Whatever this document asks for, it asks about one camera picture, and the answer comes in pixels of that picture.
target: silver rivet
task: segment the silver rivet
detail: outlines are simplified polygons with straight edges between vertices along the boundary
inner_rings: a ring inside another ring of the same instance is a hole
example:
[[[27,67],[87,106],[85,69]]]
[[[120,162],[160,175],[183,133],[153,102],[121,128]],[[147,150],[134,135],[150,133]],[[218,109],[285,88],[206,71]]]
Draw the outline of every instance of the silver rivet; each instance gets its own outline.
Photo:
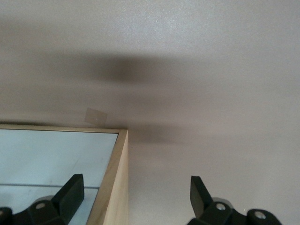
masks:
[[[254,215],[259,218],[259,219],[265,219],[266,215],[264,215],[262,212],[260,211],[255,211]]]
[[[217,207],[218,210],[225,210],[226,209],[226,207],[222,203],[218,203],[216,205],[216,207]]]
[[[39,209],[41,209],[41,208],[43,208],[43,207],[45,207],[45,206],[46,206],[45,203],[40,203],[40,204],[37,204],[37,205],[36,205],[36,209],[39,210]]]

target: light wood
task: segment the light wood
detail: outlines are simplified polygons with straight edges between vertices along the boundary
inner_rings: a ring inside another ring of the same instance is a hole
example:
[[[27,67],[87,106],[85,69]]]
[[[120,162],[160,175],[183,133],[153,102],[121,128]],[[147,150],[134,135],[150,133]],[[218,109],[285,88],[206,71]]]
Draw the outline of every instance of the light wood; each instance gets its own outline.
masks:
[[[13,124],[0,124],[0,129],[96,132],[96,133],[110,133],[110,134],[117,134],[120,132],[119,129],[86,128],[86,127],[49,127],[49,126],[35,126],[35,125],[13,125]]]
[[[128,224],[128,131],[120,130],[87,225]]]

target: white wall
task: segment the white wall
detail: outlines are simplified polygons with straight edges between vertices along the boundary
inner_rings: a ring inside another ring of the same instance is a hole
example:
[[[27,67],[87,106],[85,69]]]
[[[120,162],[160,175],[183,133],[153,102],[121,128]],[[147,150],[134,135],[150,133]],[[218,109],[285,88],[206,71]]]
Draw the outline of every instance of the white wall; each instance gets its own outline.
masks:
[[[1,1],[0,120],[130,132],[130,224],[186,224],[189,179],[299,224],[299,1]]]

